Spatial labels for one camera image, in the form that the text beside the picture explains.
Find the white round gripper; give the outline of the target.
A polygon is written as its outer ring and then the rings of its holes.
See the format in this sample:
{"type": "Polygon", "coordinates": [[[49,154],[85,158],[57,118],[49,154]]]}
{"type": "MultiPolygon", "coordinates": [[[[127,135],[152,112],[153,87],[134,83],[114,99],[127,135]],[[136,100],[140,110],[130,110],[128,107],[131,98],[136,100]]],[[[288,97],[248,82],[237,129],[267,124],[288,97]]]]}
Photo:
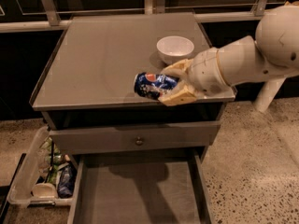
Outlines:
{"type": "Polygon", "coordinates": [[[193,59],[184,59],[170,64],[161,73],[184,80],[180,81],[173,90],[158,98],[166,106],[195,102],[197,100],[195,89],[206,96],[214,96],[230,89],[222,77],[216,48],[200,52],[193,59]]]}

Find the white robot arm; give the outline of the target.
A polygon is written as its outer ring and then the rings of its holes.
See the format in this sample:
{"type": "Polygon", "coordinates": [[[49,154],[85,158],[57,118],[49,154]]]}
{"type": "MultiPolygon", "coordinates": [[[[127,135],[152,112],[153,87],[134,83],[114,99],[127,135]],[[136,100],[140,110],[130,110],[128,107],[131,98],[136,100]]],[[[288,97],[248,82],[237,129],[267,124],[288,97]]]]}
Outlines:
{"type": "Polygon", "coordinates": [[[185,105],[235,85],[295,77],[298,71],[299,6],[288,4],[266,12],[255,36],[167,66],[162,73],[176,77],[178,84],[159,101],[167,106],[185,105]]]}

